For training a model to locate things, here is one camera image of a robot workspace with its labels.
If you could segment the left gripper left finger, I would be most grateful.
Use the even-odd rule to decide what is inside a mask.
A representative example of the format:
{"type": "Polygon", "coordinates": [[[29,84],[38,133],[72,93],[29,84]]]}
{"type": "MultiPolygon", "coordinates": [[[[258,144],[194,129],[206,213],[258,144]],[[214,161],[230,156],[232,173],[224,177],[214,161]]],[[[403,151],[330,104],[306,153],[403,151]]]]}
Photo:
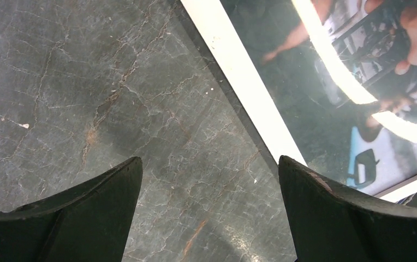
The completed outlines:
{"type": "Polygon", "coordinates": [[[48,198],[0,212],[0,261],[121,261],[143,168],[132,157],[48,198]]]}

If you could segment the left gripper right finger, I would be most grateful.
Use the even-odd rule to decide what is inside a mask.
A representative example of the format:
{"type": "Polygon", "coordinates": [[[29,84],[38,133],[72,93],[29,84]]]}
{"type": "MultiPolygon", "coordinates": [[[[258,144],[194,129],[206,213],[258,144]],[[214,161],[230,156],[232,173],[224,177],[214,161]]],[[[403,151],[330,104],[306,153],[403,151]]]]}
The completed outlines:
{"type": "Polygon", "coordinates": [[[298,261],[417,261],[417,208],[330,180],[281,156],[278,177],[298,261]]]}

